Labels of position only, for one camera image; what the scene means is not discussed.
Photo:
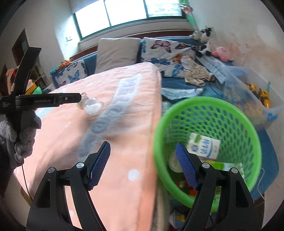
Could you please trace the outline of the grey gloved left hand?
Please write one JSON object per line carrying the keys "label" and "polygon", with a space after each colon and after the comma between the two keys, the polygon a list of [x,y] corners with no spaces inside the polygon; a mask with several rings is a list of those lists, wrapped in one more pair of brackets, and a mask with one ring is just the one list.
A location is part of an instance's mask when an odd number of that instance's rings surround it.
{"label": "grey gloved left hand", "polygon": [[41,119],[34,111],[23,111],[21,122],[24,128],[17,133],[11,122],[1,121],[1,162],[7,161],[11,169],[32,154],[36,131],[41,128]]}

